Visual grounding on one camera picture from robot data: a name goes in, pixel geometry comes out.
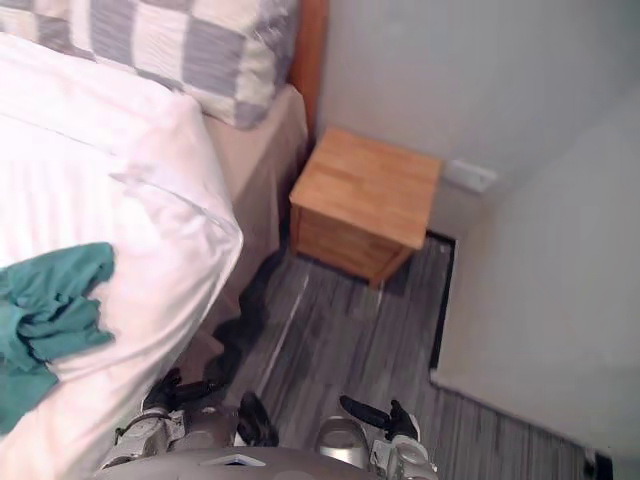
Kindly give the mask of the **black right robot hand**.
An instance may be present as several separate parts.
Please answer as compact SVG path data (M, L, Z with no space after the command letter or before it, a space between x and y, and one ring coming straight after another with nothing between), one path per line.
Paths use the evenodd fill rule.
M418 427L414 424L411 415L397 400L391 401L389 413L359 402L347 395L341 395L339 403L351 416L383 430L387 441L392 441L398 435L403 435L416 441L420 440Z

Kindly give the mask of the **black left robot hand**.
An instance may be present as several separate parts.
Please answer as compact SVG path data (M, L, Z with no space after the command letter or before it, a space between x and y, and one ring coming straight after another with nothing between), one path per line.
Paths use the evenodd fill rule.
M179 368L172 368L151 388L142 403L144 410L162 408L167 411L178 409L182 404L199 400L220 390L224 384L219 379L204 379L182 384Z

